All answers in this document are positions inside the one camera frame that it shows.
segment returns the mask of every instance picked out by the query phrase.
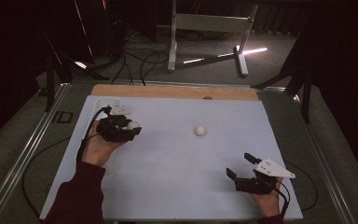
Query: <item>black cable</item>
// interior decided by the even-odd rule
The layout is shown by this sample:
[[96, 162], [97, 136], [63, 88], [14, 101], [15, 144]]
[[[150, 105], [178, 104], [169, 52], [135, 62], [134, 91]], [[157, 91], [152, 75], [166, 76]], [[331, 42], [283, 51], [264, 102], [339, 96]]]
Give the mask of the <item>black cable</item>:
[[119, 57], [115, 58], [113, 55], [109, 55], [108, 58], [109, 58], [109, 62], [88, 66], [88, 68], [91, 70], [95, 70], [95, 71], [99, 70], [99, 72], [101, 72], [102, 69], [106, 70], [106, 69], [110, 68], [111, 66], [114, 66], [116, 63], [118, 63], [118, 61], [120, 59]]
[[290, 203], [290, 193], [289, 190], [287, 189], [287, 187], [279, 180], [276, 180], [276, 182], [279, 182], [285, 189], [287, 192], [287, 196], [289, 198], [289, 200], [287, 200], [286, 196], [284, 196], [284, 194], [278, 190], [276, 188], [276, 186], [271, 186], [269, 182], [263, 180], [263, 179], [258, 179], [259, 181], [265, 183], [266, 185], [270, 186], [273, 190], [275, 190], [276, 192], [278, 192], [279, 195], [281, 195], [283, 197], [284, 203], [283, 203], [283, 207], [282, 207], [282, 211], [281, 211], [281, 215], [284, 217], [284, 214], [286, 213], [287, 208], [289, 207], [289, 203]]
[[312, 183], [313, 187], [315, 188], [315, 194], [316, 194], [316, 196], [315, 196], [315, 200], [314, 200], [313, 204], [312, 204], [311, 206], [307, 207], [307, 208], [301, 209], [302, 212], [307, 211], [307, 210], [310, 210], [310, 209], [313, 208], [313, 207], [316, 205], [316, 203], [319, 201], [319, 190], [318, 190], [318, 187], [316, 186], [315, 182], [314, 182], [313, 179], [310, 177], [310, 175], [307, 174], [304, 170], [302, 170], [302, 169], [299, 168], [298, 166], [292, 164], [290, 161], [287, 161], [287, 160], [283, 160], [283, 161], [286, 162], [286, 163], [288, 163], [288, 164], [290, 164], [290, 165], [292, 165], [292, 166], [294, 166], [294, 167], [296, 167], [297, 170], [299, 170], [301, 173], [303, 173], [303, 174], [310, 180], [310, 182]]
[[[177, 34], [177, 36], [182, 37], [184, 40], [187, 40], [187, 41], [199, 42], [199, 41], [210, 41], [210, 40], [223, 41], [223, 40], [229, 39], [234, 34], [234, 33], [228, 33], [228, 32], [219, 32], [219, 35], [210, 37], [210, 36], [205, 35], [205, 33], [201, 32], [201, 31], [188, 30], [187, 33], [188, 34], [196, 34], [197, 36], [194, 38], [188, 37], [186, 35], [179, 35], [179, 34]], [[228, 34], [228, 36], [219, 38], [220, 36], [225, 35], [225, 34]]]
[[123, 48], [124, 48], [124, 46], [126, 46], [126, 44], [127, 44], [128, 42], [130, 42], [131, 39], [132, 39], [134, 36], [136, 36], [136, 35], [142, 35], [142, 33], [134, 33], [134, 34], [130, 35], [129, 37], [125, 38], [125, 39], [124, 39]]
[[145, 62], [145, 63], [165, 63], [165, 62], [167, 62], [168, 61], [168, 54], [166, 54], [166, 53], [161, 53], [161, 52], [158, 52], [158, 51], [156, 51], [156, 50], [154, 50], [154, 49], [147, 49], [147, 50], [152, 50], [152, 51], [154, 51], [154, 52], [156, 52], [156, 53], [158, 53], [158, 54], [162, 54], [162, 55], [164, 55], [164, 56], [166, 56], [166, 59], [165, 60], [162, 60], [162, 61], [158, 61], [158, 62], [151, 62], [151, 61], [148, 61], [148, 60], [146, 60], [146, 59], [142, 59], [142, 58], [140, 58], [140, 57], [138, 57], [138, 56], [136, 56], [136, 55], [134, 55], [134, 54], [131, 54], [131, 53], [129, 53], [128, 51], [126, 51], [126, 50], [124, 50], [124, 53], [126, 53], [126, 54], [128, 54], [128, 55], [130, 55], [130, 56], [132, 56], [132, 57], [134, 57], [134, 58], [136, 58], [136, 59], [138, 59], [138, 60], [140, 60], [140, 61], [142, 61], [142, 62]]
[[24, 198], [25, 198], [25, 201], [28, 203], [28, 205], [31, 207], [32, 211], [34, 212], [34, 215], [36, 216], [36, 218], [39, 220], [40, 223], [43, 223], [43, 221], [41, 219], [39, 219], [40, 215], [39, 213], [37, 212], [36, 208], [34, 207], [34, 205], [31, 203], [31, 200], [29, 199], [28, 197], [28, 194], [25, 190], [25, 177], [26, 177], [26, 174], [27, 174], [27, 171], [28, 171], [28, 168], [30, 167], [30, 165], [32, 164], [32, 162], [34, 161], [34, 159], [36, 159], [38, 156], [40, 156], [40, 154], [42, 154], [43, 152], [45, 152], [46, 150], [52, 148], [52, 147], [55, 147], [57, 146], [58, 144], [61, 144], [67, 140], [69, 140], [71, 137], [67, 137], [67, 138], [64, 138], [62, 139], [61, 141], [59, 142], [56, 142], [48, 147], [45, 147], [43, 149], [41, 149], [40, 151], [38, 151], [31, 159], [30, 161], [28, 162], [27, 166], [25, 167], [24, 169], [24, 172], [22, 174], [22, 178], [21, 178], [21, 190], [22, 190], [22, 194], [24, 195]]
[[121, 71], [124, 69], [126, 62], [125, 62], [125, 57], [124, 57], [124, 62], [122, 63], [120, 69], [118, 70], [118, 72], [116, 73], [116, 75], [113, 77], [112, 81], [110, 82], [110, 84], [113, 84], [116, 81], [116, 78], [120, 75]]
[[123, 59], [124, 59], [123, 65], [127, 67], [127, 70], [129, 70], [128, 77], [130, 79], [130, 85], [131, 84], [133, 85], [133, 77], [132, 77], [131, 67], [129, 64], [127, 64], [127, 58], [126, 58], [125, 53], [123, 53]]
[[[149, 57], [155, 55], [155, 54], [158, 55], [158, 60], [159, 60], [159, 53], [158, 53], [158, 52], [154, 52], [154, 53], [151, 53], [151, 54], [147, 55], [147, 57], [145, 58], [145, 60], [146, 60], [147, 58], [149, 58]], [[141, 75], [141, 80], [142, 80], [142, 82], [144, 83], [144, 86], [145, 86], [145, 85], [146, 85], [146, 83], [145, 83], [145, 77], [147, 76], [147, 74], [149, 74], [149, 73], [157, 66], [157, 64], [156, 64], [156, 63], [153, 64], [153, 66], [152, 66], [149, 70], [147, 70], [147, 72], [143, 75], [143, 74], [142, 74], [142, 70], [143, 70], [143, 68], [144, 68], [144, 65], [145, 65], [145, 62], [142, 62], [140, 75]]]
[[110, 109], [112, 109], [112, 107], [107, 106], [107, 107], [103, 107], [101, 109], [99, 109], [97, 111], [97, 113], [95, 113], [94, 117], [92, 117], [91, 121], [89, 122], [89, 127], [86, 130], [86, 133], [84, 134], [83, 139], [81, 140], [81, 144], [80, 144], [80, 148], [77, 151], [76, 154], [76, 162], [80, 162], [81, 161], [81, 156], [83, 155], [83, 151], [86, 145], [87, 140], [89, 140], [89, 134], [92, 128], [92, 124], [94, 123], [94, 121], [97, 119], [98, 115], [101, 114], [101, 112], [105, 112], [106, 114], [108, 114], [110, 112]]

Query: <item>sleeve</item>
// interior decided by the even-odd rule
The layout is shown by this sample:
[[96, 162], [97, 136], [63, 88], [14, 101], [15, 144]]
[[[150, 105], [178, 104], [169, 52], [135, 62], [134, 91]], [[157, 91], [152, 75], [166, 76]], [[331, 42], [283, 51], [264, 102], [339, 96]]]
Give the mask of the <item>sleeve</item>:
[[104, 223], [101, 182], [105, 169], [80, 162], [72, 180], [62, 183], [45, 224]]
[[283, 224], [283, 216], [277, 215], [275, 217], [264, 217], [257, 220], [258, 224]]

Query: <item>white ball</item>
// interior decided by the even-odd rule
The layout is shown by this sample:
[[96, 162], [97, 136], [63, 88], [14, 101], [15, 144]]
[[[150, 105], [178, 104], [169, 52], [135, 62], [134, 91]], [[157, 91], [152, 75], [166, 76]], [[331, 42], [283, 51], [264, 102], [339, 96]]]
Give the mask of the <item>white ball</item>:
[[141, 125], [136, 121], [130, 121], [129, 124], [127, 124], [127, 130], [132, 130], [134, 128], [139, 128]]
[[206, 134], [206, 129], [205, 129], [205, 127], [203, 127], [203, 126], [198, 126], [197, 128], [196, 128], [196, 135], [198, 135], [198, 136], [203, 136], [203, 135], [205, 135]]

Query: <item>human hand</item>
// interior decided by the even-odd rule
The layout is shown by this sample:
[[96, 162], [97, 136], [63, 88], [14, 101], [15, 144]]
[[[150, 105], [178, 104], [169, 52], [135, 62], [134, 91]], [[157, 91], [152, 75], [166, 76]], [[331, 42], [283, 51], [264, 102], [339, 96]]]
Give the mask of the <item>human hand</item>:
[[109, 159], [112, 152], [124, 145], [125, 142], [107, 142], [98, 133], [97, 126], [100, 121], [96, 120], [92, 124], [89, 139], [86, 141], [86, 145], [82, 155], [82, 161], [93, 165], [102, 166]]
[[[282, 177], [277, 177], [276, 189], [279, 189], [281, 182], [283, 181]], [[255, 201], [255, 204], [258, 207], [261, 215], [263, 217], [274, 217], [279, 215], [279, 193], [273, 190], [270, 194], [250, 194]]]

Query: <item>white stand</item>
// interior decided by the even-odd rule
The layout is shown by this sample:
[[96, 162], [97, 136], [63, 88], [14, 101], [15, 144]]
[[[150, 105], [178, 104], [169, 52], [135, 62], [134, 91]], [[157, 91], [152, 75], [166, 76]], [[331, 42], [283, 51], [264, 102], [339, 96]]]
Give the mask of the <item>white stand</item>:
[[175, 38], [177, 29], [218, 31], [243, 33], [241, 44], [236, 47], [236, 55], [238, 57], [241, 74], [245, 77], [248, 76], [249, 73], [243, 49], [245, 48], [246, 41], [251, 33], [252, 23], [254, 21], [256, 11], [257, 5], [253, 5], [251, 14], [248, 18], [177, 14], [176, 0], [172, 0], [172, 36], [168, 71], [173, 72], [175, 70], [177, 48]]

